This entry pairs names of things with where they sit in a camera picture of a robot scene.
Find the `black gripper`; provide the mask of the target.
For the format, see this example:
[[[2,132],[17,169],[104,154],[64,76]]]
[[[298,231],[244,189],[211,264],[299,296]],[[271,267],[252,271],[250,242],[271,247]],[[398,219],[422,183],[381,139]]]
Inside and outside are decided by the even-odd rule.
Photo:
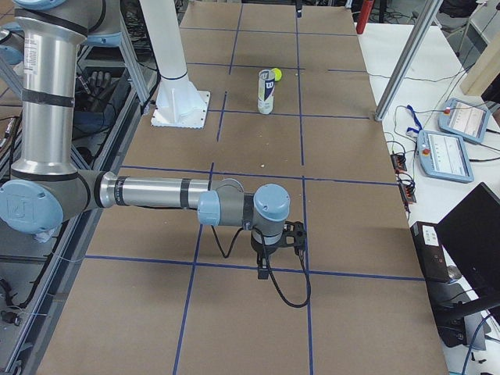
[[[286,230],[282,230],[281,234],[271,237],[260,234],[258,230],[252,230],[251,246],[257,253],[257,270],[259,280],[267,280],[270,276],[265,255],[272,255],[277,249],[288,247],[289,244],[287,235],[288,233]]]

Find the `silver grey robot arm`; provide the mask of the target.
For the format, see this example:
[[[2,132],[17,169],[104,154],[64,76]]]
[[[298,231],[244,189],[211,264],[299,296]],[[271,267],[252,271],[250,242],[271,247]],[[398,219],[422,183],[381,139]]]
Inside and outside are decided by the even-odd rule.
[[[77,49],[89,37],[120,38],[120,4],[18,1],[15,17],[24,32],[22,150],[2,185],[2,219],[39,234],[113,205],[190,209],[203,225],[250,231],[258,275],[271,277],[270,255],[287,244],[290,198],[283,187],[247,193],[233,179],[118,177],[72,165]]]

